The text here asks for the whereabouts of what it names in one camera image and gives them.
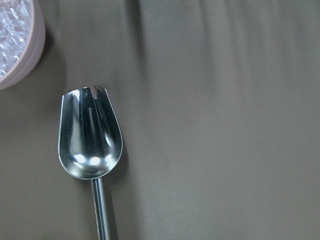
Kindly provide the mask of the metal scoop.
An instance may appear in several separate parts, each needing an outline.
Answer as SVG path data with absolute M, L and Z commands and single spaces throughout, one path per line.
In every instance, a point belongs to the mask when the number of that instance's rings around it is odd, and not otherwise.
M 103 176 L 117 166 L 122 152 L 122 133 L 105 88 L 83 87 L 62 96 L 58 157 L 68 174 L 90 181 L 100 240 L 111 238 Z

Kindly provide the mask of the pink bowl with ice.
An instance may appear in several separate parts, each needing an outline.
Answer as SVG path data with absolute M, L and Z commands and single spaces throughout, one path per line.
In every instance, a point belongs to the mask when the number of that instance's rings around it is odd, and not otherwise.
M 21 81 L 36 66 L 46 38 L 37 0 L 0 2 L 0 89 Z

